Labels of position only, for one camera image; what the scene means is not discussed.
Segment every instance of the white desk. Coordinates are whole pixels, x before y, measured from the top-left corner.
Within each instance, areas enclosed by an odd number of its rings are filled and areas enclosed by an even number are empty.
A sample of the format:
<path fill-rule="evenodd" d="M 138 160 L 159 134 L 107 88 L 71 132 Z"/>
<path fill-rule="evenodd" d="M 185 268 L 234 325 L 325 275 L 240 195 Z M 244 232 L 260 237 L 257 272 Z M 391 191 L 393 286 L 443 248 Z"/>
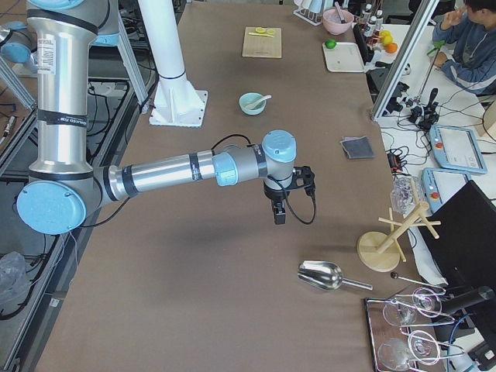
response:
<path fill-rule="evenodd" d="M 391 31 L 394 40 L 398 43 L 405 38 L 408 31 L 407 26 L 401 25 L 384 25 L 385 29 Z M 403 76 L 401 81 L 410 86 L 408 94 L 411 96 L 416 96 L 419 93 L 424 77 L 427 74 L 430 65 L 430 59 L 427 57 L 427 53 L 432 49 L 432 30 L 431 26 L 425 29 L 417 47 L 415 48 L 411 58 L 410 65 L 412 72 L 410 75 Z M 391 63 L 393 62 L 396 55 L 391 55 L 388 53 L 383 53 L 381 60 L 383 62 Z M 422 94 L 422 103 L 427 103 L 429 100 L 430 92 L 433 88 L 438 88 L 439 93 L 436 97 L 436 101 L 439 102 L 438 112 L 440 125 L 446 126 L 475 126 L 480 125 L 481 119 L 484 114 L 484 109 L 478 103 L 478 99 L 475 95 L 468 93 L 466 91 L 461 91 L 452 81 L 450 81 L 445 74 L 437 69 L 433 68 L 429 80 L 425 86 L 425 90 Z M 397 116 L 391 117 L 381 117 L 377 120 L 381 131 L 387 133 L 383 135 L 384 147 L 386 150 L 390 148 L 399 148 L 400 146 L 408 146 L 410 153 L 418 155 L 419 157 L 410 156 L 407 158 L 408 166 L 406 172 L 420 177 L 422 169 L 425 167 L 439 167 L 436 163 L 432 154 L 425 159 L 427 154 L 425 149 L 420 149 L 416 146 L 415 142 L 418 143 L 418 138 L 420 134 L 412 131 L 400 131 L 398 129 L 398 117 L 399 120 L 403 119 L 406 115 L 409 115 L 410 110 L 405 109 L 403 112 L 399 113 Z M 415 126 L 411 124 L 408 120 L 401 121 L 401 127 L 408 129 L 415 129 Z M 474 134 L 477 138 L 480 138 L 477 134 L 475 127 L 472 127 Z M 496 151 L 496 143 L 488 143 L 478 141 L 479 147 L 483 152 L 494 152 Z M 478 184 L 482 191 L 489 198 L 496 198 L 496 156 L 495 155 L 485 155 L 484 161 L 488 168 L 488 173 L 484 175 L 472 174 L 472 179 Z M 431 269 L 424 267 L 422 263 L 422 257 L 425 255 L 430 256 L 429 251 L 417 229 L 412 229 L 417 238 L 416 247 L 414 248 L 415 259 L 417 261 L 418 272 L 425 278 L 429 277 L 432 273 Z M 471 350 L 479 342 L 481 342 L 482 337 L 480 333 L 476 330 L 473 335 L 465 336 L 459 338 L 456 344 L 461 345 L 465 350 Z M 495 372 L 496 367 L 492 368 L 490 371 Z"/>

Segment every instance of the bowl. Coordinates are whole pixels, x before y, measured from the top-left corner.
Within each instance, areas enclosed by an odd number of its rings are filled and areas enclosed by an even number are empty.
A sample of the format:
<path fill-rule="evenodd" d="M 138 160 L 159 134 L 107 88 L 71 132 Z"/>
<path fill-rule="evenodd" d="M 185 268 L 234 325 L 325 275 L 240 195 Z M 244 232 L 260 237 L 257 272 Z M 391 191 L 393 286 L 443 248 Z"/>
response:
<path fill-rule="evenodd" d="M 247 115 L 260 114 L 265 109 L 265 105 L 267 104 L 267 100 L 262 101 L 252 110 L 249 110 L 245 106 L 250 104 L 250 103 L 254 103 L 257 99 L 260 99 L 262 97 L 263 97 L 263 95 L 261 95 L 260 93 L 245 93 L 244 95 L 239 97 L 239 106 L 241 108 L 241 111 L 243 111 Z"/>
<path fill-rule="evenodd" d="M 338 12 L 335 9 L 329 9 L 322 14 L 322 23 L 324 28 L 332 35 L 341 35 L 345 33 L 350 27 L 355 16 L 346 10 L 341 10 L 346 23 L 341 23 Z"/>

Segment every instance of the blue sweater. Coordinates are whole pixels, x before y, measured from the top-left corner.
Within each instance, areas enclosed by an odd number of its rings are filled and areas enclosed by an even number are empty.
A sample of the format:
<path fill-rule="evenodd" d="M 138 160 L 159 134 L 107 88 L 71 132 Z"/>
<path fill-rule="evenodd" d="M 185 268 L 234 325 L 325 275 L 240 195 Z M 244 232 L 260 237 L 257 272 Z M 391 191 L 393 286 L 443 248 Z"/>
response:
<path fill-rule="evenodd" d="M 454 60 L 441 67 L 450 80 L 476 95 L 496 94 L 496 29 L 487 32 L 464 14 L 459 25 L 446 31 L 441 30 L 439 22 L 432 40 L 456 42 Z"/>

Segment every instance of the green lime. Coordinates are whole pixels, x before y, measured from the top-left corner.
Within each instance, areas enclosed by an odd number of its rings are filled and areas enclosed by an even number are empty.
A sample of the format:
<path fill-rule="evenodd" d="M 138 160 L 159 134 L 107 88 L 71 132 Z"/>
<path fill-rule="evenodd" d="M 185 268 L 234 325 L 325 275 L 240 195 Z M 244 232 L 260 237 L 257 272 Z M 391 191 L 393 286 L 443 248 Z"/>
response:
<path fill-rule="evenodd" d="M 334 49 L 337 45 L 337 42 L 334 39 L 329 39 L 325 42 L 325 47 L 327 49 Z"/>

